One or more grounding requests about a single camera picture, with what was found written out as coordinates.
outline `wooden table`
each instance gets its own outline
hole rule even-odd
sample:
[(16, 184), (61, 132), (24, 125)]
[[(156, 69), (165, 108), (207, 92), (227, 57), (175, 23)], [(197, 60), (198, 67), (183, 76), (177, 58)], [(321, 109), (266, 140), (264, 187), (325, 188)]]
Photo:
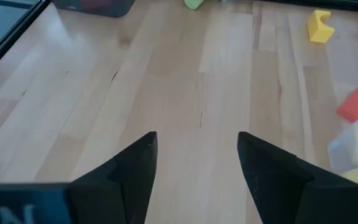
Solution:
[(333, 11), (326, 45), (313, 8), (137, 0), (120, 19), (50, 5), (0, 61), (0, 182), (62, 182), (158, 131), (146, 223), (260, 222), (239, 131), (329, 168), (358, 86), (358, 13)]

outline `wooden surface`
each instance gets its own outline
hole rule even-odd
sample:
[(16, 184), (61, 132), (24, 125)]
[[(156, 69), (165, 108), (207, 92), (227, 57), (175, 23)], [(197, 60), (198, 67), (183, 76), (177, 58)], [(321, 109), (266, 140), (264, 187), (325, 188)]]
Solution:
[(320, 167), (358, 86), (358, 13), (137, 0), (112, 19), (50, 5), (0, 61), (0, 182), (73, 180), (158, 132), (146, 223), (260, 223), (237, 156), (249, 131)]

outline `red block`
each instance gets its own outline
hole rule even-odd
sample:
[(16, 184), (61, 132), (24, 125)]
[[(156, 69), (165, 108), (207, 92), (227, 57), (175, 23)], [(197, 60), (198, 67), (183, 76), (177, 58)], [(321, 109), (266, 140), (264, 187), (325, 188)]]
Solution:
[(338, 107), (336, 113), (350, 122), (358, 119), (358, 87), (351, 93), (345, 102)]

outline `green toy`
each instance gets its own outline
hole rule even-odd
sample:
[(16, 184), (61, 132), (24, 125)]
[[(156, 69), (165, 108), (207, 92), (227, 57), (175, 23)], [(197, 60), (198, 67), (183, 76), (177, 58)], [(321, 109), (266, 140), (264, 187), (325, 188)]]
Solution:
[(185, 0), (186, 6), (190, 9), (197, 9), (203, 2), (204, 0)]

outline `clear plastic bowl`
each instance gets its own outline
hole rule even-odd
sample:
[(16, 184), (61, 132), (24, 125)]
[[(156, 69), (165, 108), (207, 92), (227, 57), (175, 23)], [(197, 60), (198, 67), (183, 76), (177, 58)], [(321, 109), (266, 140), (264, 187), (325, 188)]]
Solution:
[(358, 183), (358, 120), (328, 144), (331, 170)]

